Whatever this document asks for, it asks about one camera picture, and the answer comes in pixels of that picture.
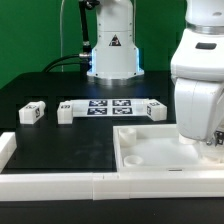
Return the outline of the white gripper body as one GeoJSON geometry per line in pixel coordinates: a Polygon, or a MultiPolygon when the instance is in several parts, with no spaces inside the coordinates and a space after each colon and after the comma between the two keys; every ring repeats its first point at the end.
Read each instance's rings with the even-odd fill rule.
{"type": "Polygon", "coordinates": [[[179,133],[210,141],[224,118],[224,82],[178,78],[174,98],[179,133]]]}

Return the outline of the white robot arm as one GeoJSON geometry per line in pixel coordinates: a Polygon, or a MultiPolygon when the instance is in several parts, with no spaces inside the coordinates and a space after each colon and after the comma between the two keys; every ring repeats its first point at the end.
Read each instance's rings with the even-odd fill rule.
{"type": "MultiPolygon", "coordinates": [[[[130,0],[79,0],[97,14],[87,77],[110,85],[144,74],[133,42],[130,0]]],[[[224,120],[224,0],[186,0],[186,28],[170,69],[179,133],[209,141],[224,120]]]]}

